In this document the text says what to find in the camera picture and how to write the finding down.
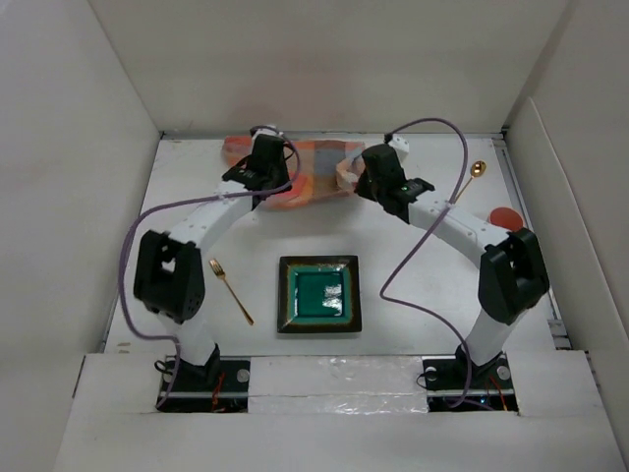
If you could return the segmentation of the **checkered orange blue cloth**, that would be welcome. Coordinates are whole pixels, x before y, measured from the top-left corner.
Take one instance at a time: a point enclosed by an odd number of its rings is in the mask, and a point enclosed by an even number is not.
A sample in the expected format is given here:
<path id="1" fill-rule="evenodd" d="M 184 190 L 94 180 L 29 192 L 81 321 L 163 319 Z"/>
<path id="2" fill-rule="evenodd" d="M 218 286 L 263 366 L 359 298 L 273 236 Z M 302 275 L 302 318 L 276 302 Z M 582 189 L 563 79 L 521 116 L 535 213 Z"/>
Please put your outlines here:
<path id="1" fill-rule="evenodd" d="M 275 137 L 229 136 L 224 139 L 221 156 L 229 167 L 245 165 L 243 159 L 262 150 L 284 148 L 292 188 L 254 202 L 263 209 L 284 210 L 304 207 L 329 199 L 345 197 L 354 192 L 359 177 L 365 170 L 363 142 L 339 140 L 295 141 L 293 149 L 285 140 Z"/>

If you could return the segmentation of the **green black square plate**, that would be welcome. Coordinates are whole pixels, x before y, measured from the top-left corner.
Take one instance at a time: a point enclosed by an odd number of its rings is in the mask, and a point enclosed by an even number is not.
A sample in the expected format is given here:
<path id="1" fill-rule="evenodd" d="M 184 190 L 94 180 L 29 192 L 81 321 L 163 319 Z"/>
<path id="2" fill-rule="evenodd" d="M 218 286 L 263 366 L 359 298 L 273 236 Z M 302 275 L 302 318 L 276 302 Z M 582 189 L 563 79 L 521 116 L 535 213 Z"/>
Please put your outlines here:
<path id="1" fill-rule="evenodd" d="M 362 331 L 357 256 L 283 256 L 278 269 L 279 334 Z"/>

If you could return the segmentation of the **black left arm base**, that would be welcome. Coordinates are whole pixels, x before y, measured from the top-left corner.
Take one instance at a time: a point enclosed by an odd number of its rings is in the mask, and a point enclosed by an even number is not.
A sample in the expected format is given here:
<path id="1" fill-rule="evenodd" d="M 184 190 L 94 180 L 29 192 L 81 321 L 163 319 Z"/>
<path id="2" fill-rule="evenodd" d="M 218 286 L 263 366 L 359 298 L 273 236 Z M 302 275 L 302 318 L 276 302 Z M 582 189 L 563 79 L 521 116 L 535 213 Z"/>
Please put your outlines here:
<path id="1" fill-rule="evenodd" d="M 156 409 L 162 413 L 247 413 L 251 378 L 251 359 L 222 357 L 218 370 L 208 380 L 180 368 L 168 395 L 174 357 L 154 364 L 160 373 Z"/>

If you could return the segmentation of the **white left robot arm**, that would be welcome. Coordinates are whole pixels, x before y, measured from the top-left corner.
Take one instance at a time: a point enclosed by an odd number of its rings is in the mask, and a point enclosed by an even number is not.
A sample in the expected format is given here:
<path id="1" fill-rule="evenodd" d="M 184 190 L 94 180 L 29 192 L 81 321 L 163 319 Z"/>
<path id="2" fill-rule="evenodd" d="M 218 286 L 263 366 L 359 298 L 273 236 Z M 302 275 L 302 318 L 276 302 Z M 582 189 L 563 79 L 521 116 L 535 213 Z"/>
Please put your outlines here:
<path id="1" fill-rule="evenodd" d="M 282 133 L 258 126 L 252 139 L 250 154 L 222 175 L 210 201 L 170 230 L 148 230 L 140 240 L 134 296 L 177 338 L 179 372 L 201 390 L 213 387 L 220 372 L 220 350 L 200 312 L 205 257 L 236 221 L 266 198 L 291 189 Z"/>

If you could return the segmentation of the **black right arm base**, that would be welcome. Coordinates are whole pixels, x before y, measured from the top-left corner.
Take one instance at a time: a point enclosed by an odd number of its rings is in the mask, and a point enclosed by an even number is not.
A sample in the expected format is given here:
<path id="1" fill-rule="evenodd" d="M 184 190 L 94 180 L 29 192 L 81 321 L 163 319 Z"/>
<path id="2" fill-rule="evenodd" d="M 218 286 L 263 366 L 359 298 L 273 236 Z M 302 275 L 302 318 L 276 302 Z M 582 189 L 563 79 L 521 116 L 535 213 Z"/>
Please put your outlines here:
<path id="1" fill-rule="evenodd" d="M 416 384 L 426 391 L 430 413 L 519 410 L 508 359 L 504 353 L 488 368 L 471 373 L 454 355 L 422 357 Z"/>

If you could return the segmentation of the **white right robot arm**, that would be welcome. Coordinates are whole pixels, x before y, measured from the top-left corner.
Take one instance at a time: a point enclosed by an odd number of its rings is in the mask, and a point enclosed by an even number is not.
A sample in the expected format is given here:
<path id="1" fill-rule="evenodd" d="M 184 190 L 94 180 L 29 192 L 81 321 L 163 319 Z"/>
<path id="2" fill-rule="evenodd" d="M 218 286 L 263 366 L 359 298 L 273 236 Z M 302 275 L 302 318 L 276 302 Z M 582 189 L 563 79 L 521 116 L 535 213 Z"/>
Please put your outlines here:
<path id="1" fill-rule="evenodd" d="M 481 311 L 454 363 L 457 381 L 478 386 L 524 315 L 548 292 L 549 279 L 537 236 L 508 231 L 450 203 L 433 184 L 406 177 L 397 150 L 388 144 L 362 153 L 365 170 L 355 192 L 389 214 L 431 233 L 479 270 Z"/>

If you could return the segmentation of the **gold fork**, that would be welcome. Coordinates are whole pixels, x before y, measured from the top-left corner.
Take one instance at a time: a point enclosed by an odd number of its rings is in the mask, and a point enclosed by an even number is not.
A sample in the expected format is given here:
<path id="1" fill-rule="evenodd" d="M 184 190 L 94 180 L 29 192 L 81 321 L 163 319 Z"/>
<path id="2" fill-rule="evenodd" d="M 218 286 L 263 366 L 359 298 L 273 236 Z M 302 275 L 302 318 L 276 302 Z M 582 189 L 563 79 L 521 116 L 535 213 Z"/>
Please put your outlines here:
<path id="1" fill-rule="evenodd" d="M 255 324 L 255 320 L 250 315 L 249 311 L 243 305 L 243 303 L 241 302 L 240 298 L 238 297 L 238 295 L 236 294 L 236 292 L 234 291 L 234 289 L 230 285 L 230 283 L 229 283 L 229 281 L 227 279 L 226 272 L 225 272 L 224 268 L 222 267 L 222 265 L 220 264 L 220 262 L 218 260 L 216 260 L 216 259 L 211 259 L 209 261 L 209 266 L 210 266 L 212 272 L 214 273 L 214 275 L 219 280 L 221 280 L 224 283 L 224 285 L 226 286 L 226 288 L 229 291 L 230 295 L 232 296 L 232 298 L 236 302 L 237 306 L 239 307 L 240 311 L 242 312 L 243 316 L 245 317 L 247 323 L 250 326 L 253 326 Z"/>

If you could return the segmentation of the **gold spoon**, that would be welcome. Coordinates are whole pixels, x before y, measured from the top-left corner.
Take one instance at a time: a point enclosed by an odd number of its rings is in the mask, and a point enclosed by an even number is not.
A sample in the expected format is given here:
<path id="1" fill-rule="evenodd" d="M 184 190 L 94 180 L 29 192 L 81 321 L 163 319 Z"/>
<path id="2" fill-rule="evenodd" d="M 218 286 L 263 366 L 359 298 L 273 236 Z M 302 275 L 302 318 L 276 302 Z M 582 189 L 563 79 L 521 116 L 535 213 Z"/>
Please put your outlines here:
<path id="1" fill-rule="evenodd" d="M 467 182 L 463 185 L 463 187 L 460 189 L 460 191 L 456 195 L 454 203 L 457 203 L 460 200 L 460 198 L 463 196 L 467 188 L 470 186 L 470 184 L 474 180 L 482 177 L 485 174 L 485 172 L 486 172 L 486 163 L 483 160 L 477 160 L 476 162 L 474 162 L 470 167 L 470 171 L 469 171 L 470 176 Z"/>

